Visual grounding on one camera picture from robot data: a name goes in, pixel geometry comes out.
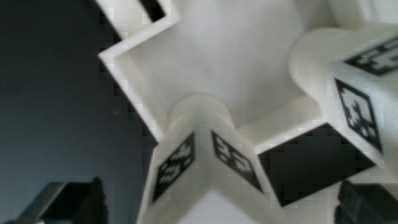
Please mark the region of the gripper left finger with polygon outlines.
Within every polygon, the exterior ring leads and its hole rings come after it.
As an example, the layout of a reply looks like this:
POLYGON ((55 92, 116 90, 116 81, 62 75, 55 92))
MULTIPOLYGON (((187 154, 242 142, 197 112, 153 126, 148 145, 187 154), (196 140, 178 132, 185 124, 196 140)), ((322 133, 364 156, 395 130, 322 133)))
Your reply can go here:
POLYGON ((107 224, 103 182, 52 182, 11 224, 107 224))

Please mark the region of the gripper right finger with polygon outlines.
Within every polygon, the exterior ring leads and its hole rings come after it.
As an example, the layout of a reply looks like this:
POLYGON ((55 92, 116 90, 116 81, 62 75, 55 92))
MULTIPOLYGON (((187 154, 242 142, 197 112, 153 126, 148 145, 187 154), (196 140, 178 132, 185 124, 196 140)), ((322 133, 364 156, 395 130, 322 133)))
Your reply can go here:
POLYGON ((334 224, 398 224, 398 199, 380 184, 341 182, 334 224))

